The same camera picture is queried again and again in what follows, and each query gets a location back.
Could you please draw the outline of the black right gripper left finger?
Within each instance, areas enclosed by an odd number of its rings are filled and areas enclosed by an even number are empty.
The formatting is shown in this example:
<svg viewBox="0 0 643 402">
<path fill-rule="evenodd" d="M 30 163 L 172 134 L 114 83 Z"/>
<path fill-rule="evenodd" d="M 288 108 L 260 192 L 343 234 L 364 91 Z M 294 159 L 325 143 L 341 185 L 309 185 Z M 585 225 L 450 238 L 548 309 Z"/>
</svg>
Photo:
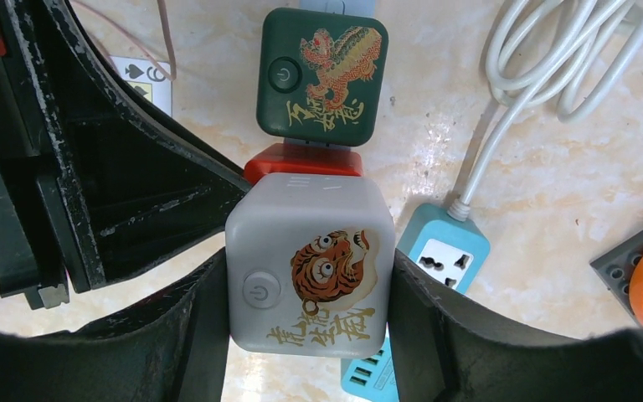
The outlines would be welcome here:
<svg viewBox="0 0 643 402">
<path fill-rule="evenodd" d="M 0 401 L 218 401 L 229 349 L 223 250 L 75 332 L 0 333 Z"/>
</svg>

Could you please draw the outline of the white tiger cube socket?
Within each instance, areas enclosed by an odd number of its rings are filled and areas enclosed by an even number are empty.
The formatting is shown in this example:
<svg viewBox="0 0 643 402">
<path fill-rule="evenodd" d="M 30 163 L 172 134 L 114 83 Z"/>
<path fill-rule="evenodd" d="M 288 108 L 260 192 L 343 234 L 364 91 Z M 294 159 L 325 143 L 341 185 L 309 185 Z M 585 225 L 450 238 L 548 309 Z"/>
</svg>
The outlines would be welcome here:
<svg viewBox="0 0 643 402">
<path fill-rule="evenodd" d="M 373 180 L 266 175 L 224 232 L 239 347 L 327 358 L 366 358 L 382 347 L 395 228 Z"/>
</svg>

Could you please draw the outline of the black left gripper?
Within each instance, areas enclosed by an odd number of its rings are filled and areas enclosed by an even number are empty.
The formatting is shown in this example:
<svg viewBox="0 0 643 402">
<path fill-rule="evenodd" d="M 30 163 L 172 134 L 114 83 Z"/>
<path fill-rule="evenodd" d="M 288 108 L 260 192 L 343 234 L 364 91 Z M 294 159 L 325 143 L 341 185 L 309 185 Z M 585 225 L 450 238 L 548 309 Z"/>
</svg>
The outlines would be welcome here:
<svg viewBox="0 0 643 402">
<path fill-rule="evenodd" d="M 137 94 L 66 1 L 42 1 L 58 103 L 60 187 L 90 289 L 126 281 L 219 233 L 249 191 L 242 170 Z M 0 1 L 0 296 L 69 302 L 45 205 L 54 164 L 8 2 Z"/>
</svg>

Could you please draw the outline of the teal power strip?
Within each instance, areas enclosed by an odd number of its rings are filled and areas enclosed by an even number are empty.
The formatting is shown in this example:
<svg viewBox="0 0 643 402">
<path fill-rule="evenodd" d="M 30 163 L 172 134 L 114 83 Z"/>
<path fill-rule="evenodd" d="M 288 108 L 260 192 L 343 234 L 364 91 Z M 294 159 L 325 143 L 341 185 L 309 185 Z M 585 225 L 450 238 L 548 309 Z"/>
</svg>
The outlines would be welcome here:
<svg viewBox="0 0 643 402">
<path fill-rule="evenodd" d="M 417 207 L 394 256 L 386 339 L 374 355 L 342 361 L 343 390 L 371 401 L 455 398 L 456 320 L 440 302 L 461 300 L 490 249 L 472 220 L 434 204 Z"/>
</svg>

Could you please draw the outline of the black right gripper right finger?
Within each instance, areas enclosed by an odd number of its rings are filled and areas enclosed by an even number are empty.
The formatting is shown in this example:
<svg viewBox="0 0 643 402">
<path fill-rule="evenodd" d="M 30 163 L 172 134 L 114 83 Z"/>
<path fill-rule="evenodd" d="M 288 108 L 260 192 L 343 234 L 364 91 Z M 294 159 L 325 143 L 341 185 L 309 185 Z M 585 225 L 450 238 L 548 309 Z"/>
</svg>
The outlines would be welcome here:
<svg viewBox="0 0 643 402">
<path fill-rule="evenodd" d="M 574 339 L 516 322 L 462 296 L 441 301 L 458 395 L 446 401 L 643 401 L 643 328 Z"/>
</svg>

